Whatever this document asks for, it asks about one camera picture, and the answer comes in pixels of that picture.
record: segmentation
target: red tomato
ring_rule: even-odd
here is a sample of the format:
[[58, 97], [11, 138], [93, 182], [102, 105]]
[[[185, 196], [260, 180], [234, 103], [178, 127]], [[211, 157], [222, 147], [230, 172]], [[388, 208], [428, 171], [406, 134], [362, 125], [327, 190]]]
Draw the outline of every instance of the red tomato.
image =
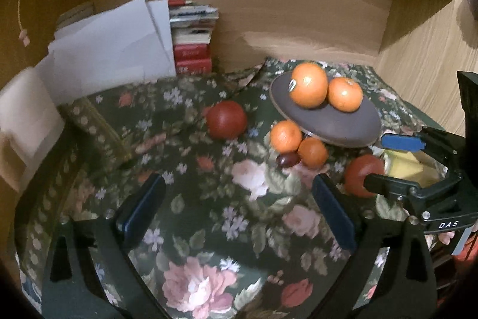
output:
[[206, 113], [209, 134], [218, 140], [233, 140], [247, 128], [247, 116], [240, 104], [223, 100]]
[[358, 197], [375, 196], [363, 186], [365, 176], [370, 173], [385, 174], [383, 161], [371, 154], [357, 157], [345, 169], [345, 190]]

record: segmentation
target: pillow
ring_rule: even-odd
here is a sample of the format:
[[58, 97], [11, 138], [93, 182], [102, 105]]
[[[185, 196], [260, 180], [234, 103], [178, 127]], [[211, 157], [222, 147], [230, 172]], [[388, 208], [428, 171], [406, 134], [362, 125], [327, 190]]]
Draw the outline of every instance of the pillow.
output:
[[8, 134], [12, 148], [27, 168], [37, 165], [35, 156], [46, 138], [50, 140], [46, 148], [52, 148], [63, 126], [63, 119], [34, 68], [24, 69], [1, 90], [0, 129]]
[[[62, 111], [93, 139], [104, 168], [116, 169], [196, 123], [205, 108], [229, 99], [260, 68], [128, 84], [77, 99]], [[163, 118], [173, 113], [182, 120], [166, 124]]]

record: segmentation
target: tangerine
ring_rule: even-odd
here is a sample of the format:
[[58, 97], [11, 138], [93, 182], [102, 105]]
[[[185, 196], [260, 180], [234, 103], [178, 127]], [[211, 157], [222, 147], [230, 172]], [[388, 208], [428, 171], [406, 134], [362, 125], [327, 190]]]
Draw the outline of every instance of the tangerine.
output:
[[292, 71], [289, 95], [295, 104], [305, 109], [314, 109], [327, 97], [328, 79], [317, 64], [304, 62]]
[[271, 145], [281, 154], [295, 152], [301, 141], [302, 132], [291, 120], [280, 121], [271, 130]]
[[297, 150], [302, 163], [312, 169], [320, 168], [328, 158], [325, 145], [318, 138], [309, 137], [303, 140]]
[[347, 77], [335, 77], [329, 83], [328, 101], [339, 111], [351, 113], [362, 104], [363, 92], [359, 84]]

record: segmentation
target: rose print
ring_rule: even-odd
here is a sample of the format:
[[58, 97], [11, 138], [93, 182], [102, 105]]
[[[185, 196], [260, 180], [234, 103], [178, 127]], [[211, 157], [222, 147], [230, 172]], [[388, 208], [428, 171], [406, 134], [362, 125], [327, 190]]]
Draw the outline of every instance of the rose print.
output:
[[124, 92], [121, 94], [118, 105], [119, 107], [130, 106], [133, 103], [133, 96], [129, 92]]
[[154, 137], [148, 138], [135, 149], [136, 154], [143, 154], [151, 149], [153, 146], [166, 141], [166, 133], [156, 134]]
[[225, 292], [237, 280], [231, 270], [202, 267], [197, 258], [188, 257], [183, 266], [169, 262], [164, 278], [166, 305], [181, 312], [192, 312], [194, 319], [206, 319], [210, 312], [225, 312], [232, 306], [233, 297]]
[[307, 189], [312, 188], [314, 178], [320, 173], [327, 173], [330, 170], [329, 164], [325, 164], [320, 169], [310, 169], [302, 164], [302, 162], [294, 165], [290, 169], [284, 170], [286, 173], [295, 173], [300, 177], [300, 181]]
[[314, 238], [319, 233], [320, 215], [304, 206], [296, 204], [282, 220], [299, 237]]
[[204, 172], [212, 172], [214, 170], [214, 162], [210, 157], [207, 156], [197, 156], [196, 157], [197, 166]]
[[250, 191], [250, 200], [256, 200], [267, 193], [269, 186], [265, 179], [266, 163], [261, 165], [253, 160], [236, 162], [232, 167], [232, 182]]
[[297, 307], [304, 303], [312, 294], [314, 285], [308, 279], [286, 286], [281, 294], [281, 304], [284, 307]]

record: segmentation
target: brown plate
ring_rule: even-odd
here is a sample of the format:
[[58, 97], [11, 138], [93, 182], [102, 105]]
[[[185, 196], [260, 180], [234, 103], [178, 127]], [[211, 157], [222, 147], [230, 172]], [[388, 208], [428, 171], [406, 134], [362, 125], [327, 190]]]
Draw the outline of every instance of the brown plate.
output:
[[367, 97], [353, 113], [338, 111], [327, 100], [317, 109], [303, 109], [289, 97], [291, 74], [288, 72], [276, 77], [269, 88], [269, 95], [280, 114], [294, 121], [305, 134], [344, 148], [363, 148], [373, 144], [380, 136], [380, 116]]

